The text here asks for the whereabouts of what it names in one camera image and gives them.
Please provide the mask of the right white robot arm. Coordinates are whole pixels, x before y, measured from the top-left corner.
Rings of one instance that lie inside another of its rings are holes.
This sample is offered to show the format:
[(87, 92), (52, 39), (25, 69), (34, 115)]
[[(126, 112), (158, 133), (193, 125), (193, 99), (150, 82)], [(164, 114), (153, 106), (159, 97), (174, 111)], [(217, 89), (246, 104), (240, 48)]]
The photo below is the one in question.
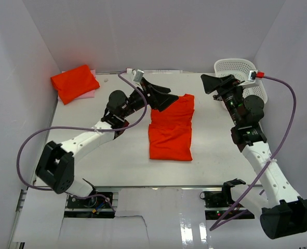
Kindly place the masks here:
[(292, 187), (271, 152), (260, 120), (264, 117), (264, 101), (256, 96), (243, 96), (242, 83), (233, 75), (213, 77), (202, 74), (206, 94), (216, 92), (213, 99), (222, 101), (234, 127), (233, 143), (251, 164), (256, 178), (250, 185), (241, 179), (223, 184), (222, 202), (229, 211), (243, 206), (259, 218), (261, 227), (270, 239), (307, 232), (307, 199)]

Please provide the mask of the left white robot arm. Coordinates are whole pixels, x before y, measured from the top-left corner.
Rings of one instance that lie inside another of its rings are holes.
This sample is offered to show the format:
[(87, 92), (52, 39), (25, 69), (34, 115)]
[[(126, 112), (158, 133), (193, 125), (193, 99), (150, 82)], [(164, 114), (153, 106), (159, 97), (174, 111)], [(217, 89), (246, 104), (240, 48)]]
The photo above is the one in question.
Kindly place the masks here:
[(162, 112), (178, 100), (169, 88), (154, 85), (145, 78), (139, 84), (130, 96), (121, 90), (113, 91), (103, 117), (90, 131), (59, 144), (50, 141), (45, 145), (35, 174), (55, 193), (68, 193), (78, 197), (84, 206), (93, 206), (97, 200), (95, 188), (84, 179), (76, 180), (76, 163), (99, 146), (118, 138), (130, 126), (126, 117), (134, 112), (148, 106)]

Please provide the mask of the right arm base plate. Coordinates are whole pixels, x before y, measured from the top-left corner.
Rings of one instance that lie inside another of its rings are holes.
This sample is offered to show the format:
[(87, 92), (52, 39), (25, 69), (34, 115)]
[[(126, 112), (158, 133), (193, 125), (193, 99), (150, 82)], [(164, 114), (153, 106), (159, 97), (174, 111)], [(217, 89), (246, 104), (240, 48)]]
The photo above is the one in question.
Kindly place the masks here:
[[(221, 190), (202, 191), (199, 198), (205, 202), (205, 217), (206, 220), (217, 220), (220, 218), (229, 207), (232, 206), (232, 200), (229, 190), (236, 185), (245, 185), (241, 179), (233, 179), (223, 183)], [(232, 211), (228, 212), (224, 220), (235, 215), (239, 215), (236, 219), (254, 219), (255, 216), (247, 211), (243, 213), (245, 208), (238, 204)]]

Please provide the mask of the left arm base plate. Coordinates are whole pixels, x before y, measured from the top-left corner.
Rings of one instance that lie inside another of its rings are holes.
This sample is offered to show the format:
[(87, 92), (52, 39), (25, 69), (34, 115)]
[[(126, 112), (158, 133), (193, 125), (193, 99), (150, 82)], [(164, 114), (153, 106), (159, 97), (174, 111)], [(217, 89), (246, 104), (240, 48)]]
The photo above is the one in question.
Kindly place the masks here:
[(77, 199), (75, 197), (68, 197), (66, 201), (64, 217), (65, 218), (114, 218), (114, 211), (110, 204), (113, 204), (112, 192), (99, 192), (104, 195), (89, 199)]

